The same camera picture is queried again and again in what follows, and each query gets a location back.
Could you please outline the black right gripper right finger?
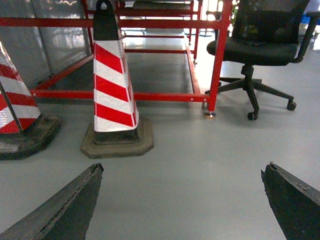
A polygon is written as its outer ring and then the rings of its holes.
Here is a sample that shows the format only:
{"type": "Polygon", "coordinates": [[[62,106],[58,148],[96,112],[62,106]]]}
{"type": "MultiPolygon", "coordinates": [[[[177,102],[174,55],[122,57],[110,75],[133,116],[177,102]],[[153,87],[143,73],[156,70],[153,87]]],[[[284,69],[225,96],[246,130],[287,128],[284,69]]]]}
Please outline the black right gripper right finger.
{"type": "Polygon", "coordinates": [[[320,238],[320,191],[280,166],[261,171],[264,191],[287,240],[320,238]]]}

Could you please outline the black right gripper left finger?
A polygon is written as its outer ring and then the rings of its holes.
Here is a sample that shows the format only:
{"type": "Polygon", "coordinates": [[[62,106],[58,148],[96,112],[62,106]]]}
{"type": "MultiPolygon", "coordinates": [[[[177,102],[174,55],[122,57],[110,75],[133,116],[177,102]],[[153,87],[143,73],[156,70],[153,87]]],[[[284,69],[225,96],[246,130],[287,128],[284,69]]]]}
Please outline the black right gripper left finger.
{"type": "Polygon", "coordinates": [[[104,168],[85,171],[0,234],[2,240],[84,240],[100,192],[104,168]]]}

